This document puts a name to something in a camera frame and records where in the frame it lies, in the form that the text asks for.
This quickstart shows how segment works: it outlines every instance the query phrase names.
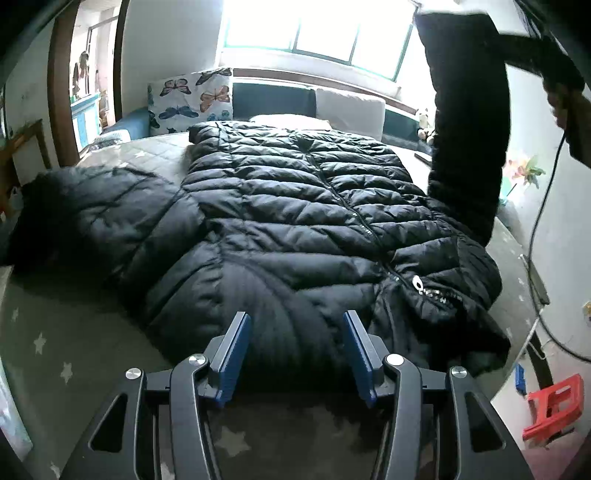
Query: metal screw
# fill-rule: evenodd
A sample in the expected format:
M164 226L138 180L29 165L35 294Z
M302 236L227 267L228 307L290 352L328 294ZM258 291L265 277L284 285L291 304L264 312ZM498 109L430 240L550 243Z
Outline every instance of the metal screw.
M453 367L452 375L456 378L464 378L468 374L468 371L464 367Z
M127 372L125 372L125 376L129 380L135 380L136 378L140 377L141 374L142 371L136 367L130 368L129 370L127 370Z
M395 367L402 365L404 363L404 357L402 355L398 355L397 353L391 353L386 357L386 361Z
M205 355L202 355L200 353L198 353L197 355L191 355L189 357L189 363L191 365L203 365L206 361L207 359L205 358Z

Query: zipper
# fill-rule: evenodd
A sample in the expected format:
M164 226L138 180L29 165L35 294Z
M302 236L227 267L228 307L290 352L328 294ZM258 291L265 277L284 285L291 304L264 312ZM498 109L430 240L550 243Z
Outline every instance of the zipper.
M419 295L425 295L430 299L437 300L439 303L443 305L448 305L452 303L452 299L462 301L457 295L448 295L446 296L441 290L437 290L435 288L424 288L423 281L421 277L415 275L413 277L413 287L417 290Z
M376 233L369 227L369 224L365 221L365 219L360 214L358 214L353 207L349 206L347 201L334 189L334 187L330 184L330 182L328 181L328 179L324 175L324 172L322 172L322 169L318 166L318 164L316 163L316 161L314 160L312 155L309 153L305 153L305 155L306 155L306 158L308 159L308 162L310 162L310 164L316 169L316 172L317 172L320 180L331 191L333 197L335 197L342 204L341 208L349 210L355 218L359 219L359 222L361 223L361 228L363 229L363 231L372 235L375 242L378 244L379 249L382 252L385 251L384 244L379 239L379 237L376 235ZM387 260L382 259L379 261L379 263L382 265L384 270L388 273L388 276L390 278L394 279L394 281L400 281L403 283L403 285L406 288L410 288L410 285L408 284L406 279L403 276L397 274L396 271L390 266L390 264ZM415 278L417 278L418 281L420 282L420 290L417 286L414 285ZM417 289L417 291L419 292L419 295L423 295L423 293L425 293L425 295L427 295L427 297L432 297L436 300L439 300L439 302L442 304L447 304L447 300L441 295L441 292L439 290L425 290L423 288L423 282L421 281L421 278L418 275L415 275L413 278L413 286Z
M349 204L345 201L345 199L334 189L334 187L330 184L330 182L328 181L326 176L324 176L322 169L318 166L316 161L312 158L312 155L306 154L306 157L308 158L308 161L310 162L310 164L312 164L314 166L314 168L316 169L318 176L320 177L320 180L324 183L324 185L326 187L328 187L330 189L333 197L335 197L342 204L341 208L350 211L351 214L359 220L359 223L361 223L361 228L363 229L363 231L371 234L374 237L376 243L379 245L380 250L383 251L384 245L383 245L382 241L379 239L379 237L376 235L376 233L369 227L369 225L365 221L365 219L363 217L361 217L361 215L358 214L357 211L353 207L349 206Z

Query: blue object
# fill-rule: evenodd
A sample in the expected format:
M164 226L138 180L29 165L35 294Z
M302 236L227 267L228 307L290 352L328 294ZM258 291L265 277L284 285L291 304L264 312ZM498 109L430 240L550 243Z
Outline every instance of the blue object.
M119 120L112 127L105 128L103 132L127 130L131 140L148 138L150 136L150 115L146 107L138 108Z
M517 364L515 367L515 389L517 393L522 397L527 395L527 390L525 389L525 370L520 364Z
M255 115L275 113L316 116L316 91L307 85L235 79L232 90L235 120L250 120Z
M359 396L371 408L375 405L378 395L375 391L372 361L368 356L368 350L364 347L363 341L359 336L360 332L365 333L365 328L355 312L349 311L345 313L343 315L343 322L345 357L347 357L347 362L353 370L353 377L355 378Z
M89 128L94 137L100 135L99 100L100 93L95 93L70 105L74 130L78 132L78 140L80 141L80 151L94 141L94 138L91 140L88 138Z
M238 312L216 354L211 360L209 381L217 387L215 402L219 407L232 398L242 361L251 339L252 320L244 312Z

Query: bright window light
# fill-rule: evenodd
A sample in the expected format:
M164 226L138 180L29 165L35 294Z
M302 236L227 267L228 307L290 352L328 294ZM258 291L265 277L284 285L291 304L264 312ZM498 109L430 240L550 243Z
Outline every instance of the bright window light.
M359 27L359 14L343 7L343 2L304 2L301 10L297 50L349 61Z
M353 65L394 77L414 10L408 0L372 0L362 13Z
M295 2L228 0L228 47L291 50L298 28Z
M258 47L359 67L396 80L410 0L226 0L226 47Z

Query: stuffed animal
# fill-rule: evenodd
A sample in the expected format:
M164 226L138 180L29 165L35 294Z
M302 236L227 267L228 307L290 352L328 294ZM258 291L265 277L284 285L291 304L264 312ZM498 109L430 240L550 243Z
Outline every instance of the stuffed animal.
M435 127L431 126L429 122L429 110L422 109L417 110L417 120L418 120L418 137L427 142L427 145L433 145L435 140Z

